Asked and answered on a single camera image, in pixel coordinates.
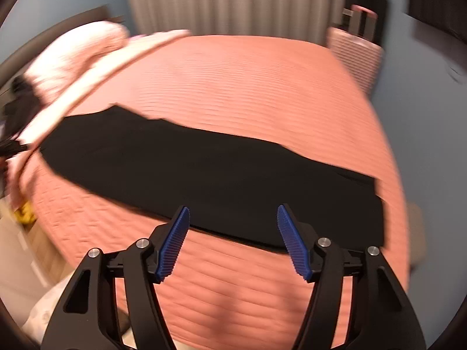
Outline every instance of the black robotic gripper on bed side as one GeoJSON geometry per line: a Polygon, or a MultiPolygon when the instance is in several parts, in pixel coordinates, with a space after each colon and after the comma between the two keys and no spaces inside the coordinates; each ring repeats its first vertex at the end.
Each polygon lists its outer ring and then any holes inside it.
{"type": "MultiPolygon", "coordinates": [[[[286,209],[292,226],[303,226],[286,209]]],[[[140,239],[124,251],[89,250],[66,286],[40,348],[130,349],[121,340],[115,298],[114,280],[124,278],[138,350],[175,350],[153,283],[163,281],[163,246],[182,211],[179,208],[171,222],[156,227],[149,239],[140,239]]],[[[346,342],[336,349],[426,350],[412,306],[382,253],[375,247],[365,252],[344,250],[318,238],[312,226],[305,229],[312,243],[312,276],[307,282],[316,284],[292,350],[331,348],[344,276],[353,277],[352,308],[346,342]]]]}

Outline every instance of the pink blanket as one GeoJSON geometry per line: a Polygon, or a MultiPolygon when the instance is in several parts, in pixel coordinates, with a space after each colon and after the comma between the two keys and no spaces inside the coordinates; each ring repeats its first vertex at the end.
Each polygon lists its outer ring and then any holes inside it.
{"type": "MultiPolygon", "coordinates": [[[[398,171],[371,104],[328,49],[279,38],[182,38],[118,72],[71,114],[115,103],[148,118],[277,142],[374,176],[385,201],[384,254],[407,286],[398,171]]],[[[160,224],[54,175],[37,152],[20,186],[74,266],[92,247],[124,249],[160,224]]],[[[190,230],[173,274],[157,292],[169,330],[181,342],[200,349],[288,350],[311,288],[286,255],[190,230]]],[[[123,283],[117,289],[124,306],[123,283]]],[[[350,291],[346,280],[335,345],[345,338],[350,291]]]]}

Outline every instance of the headboard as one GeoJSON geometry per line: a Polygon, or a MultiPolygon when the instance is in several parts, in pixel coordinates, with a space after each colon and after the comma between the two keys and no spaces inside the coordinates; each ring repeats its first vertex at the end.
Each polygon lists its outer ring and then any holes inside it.
{"type": "Polygon", "coordinates": [[[3,108],[3,106],[12,99],[10,94],[11,80],[18,74],[24,72],[26,66],[55,39],[78,26],[104,20],[115,21],[110,17],[106,5],[84,11],[53,25],[11,54],[0,64],[0,108],[3,108]]]}

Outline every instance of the gray headboard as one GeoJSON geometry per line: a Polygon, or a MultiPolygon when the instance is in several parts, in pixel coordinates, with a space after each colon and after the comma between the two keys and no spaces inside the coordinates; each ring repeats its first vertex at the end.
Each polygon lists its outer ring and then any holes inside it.
{"type": "Polygon", "coordinates": [[[109,11],[104,5],[67,18],[32,38],[0,64],[0,90],[21,68],[36,58],[60,35],[90,22],[109,19],[109,11]]]}

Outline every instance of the pillow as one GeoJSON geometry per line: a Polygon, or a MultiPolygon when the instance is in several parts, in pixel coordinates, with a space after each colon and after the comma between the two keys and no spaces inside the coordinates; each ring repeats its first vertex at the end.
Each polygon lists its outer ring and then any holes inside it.
{"type": "Polygon", "coordinates": [[[24,73],[44,104],[55,101],[86,70],[96,56],[127,44],[128,30],[107,21],[76,27],[53,41],[24,73]]]}

